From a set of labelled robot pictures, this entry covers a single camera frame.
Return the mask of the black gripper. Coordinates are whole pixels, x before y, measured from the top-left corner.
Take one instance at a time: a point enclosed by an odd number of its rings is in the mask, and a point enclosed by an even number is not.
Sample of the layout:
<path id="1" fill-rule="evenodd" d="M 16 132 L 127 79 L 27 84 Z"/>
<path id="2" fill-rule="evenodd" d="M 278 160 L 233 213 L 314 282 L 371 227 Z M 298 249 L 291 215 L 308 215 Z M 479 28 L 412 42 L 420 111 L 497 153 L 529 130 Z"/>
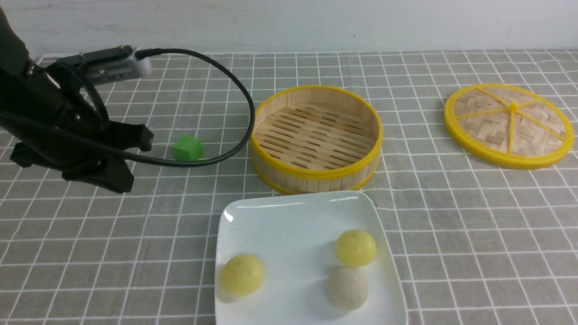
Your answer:
<path id="1" fill-rule="evenodd" d="M 144 124 L 110 121 L 107 109 L 86 76 L 84 65 L 55 63 L 46 69 L 32 63 L 1 64 L 1 127 L 20 142 L 11 159 L 62 172 L 78 181 L 122 194 L 134 176 L 122 158 L 78 142 L 107 136 L 116 149 L 148 152 L 154 134 Z"/>

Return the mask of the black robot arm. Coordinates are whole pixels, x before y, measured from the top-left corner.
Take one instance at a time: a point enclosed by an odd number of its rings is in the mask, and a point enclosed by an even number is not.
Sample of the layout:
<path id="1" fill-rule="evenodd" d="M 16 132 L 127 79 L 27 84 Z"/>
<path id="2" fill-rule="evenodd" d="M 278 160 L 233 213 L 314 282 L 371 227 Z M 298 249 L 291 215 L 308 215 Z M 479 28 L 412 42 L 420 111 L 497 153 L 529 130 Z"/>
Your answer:
<path id="1" fill-rule="evenodd" d="M 109 119 L 96 90 L 104 83 L 150 72 L 131 46 L 77 54 L 41 68 L 1 14 L 1 128 L 15 144 L 10 160 L 21 168 L 37 165 L 61 173 L 66 181 L 128 193 L 134 176 L 126 161 L 82 140 L 125 152 L 151 150 L 153 134 L 142 124 Z"/>

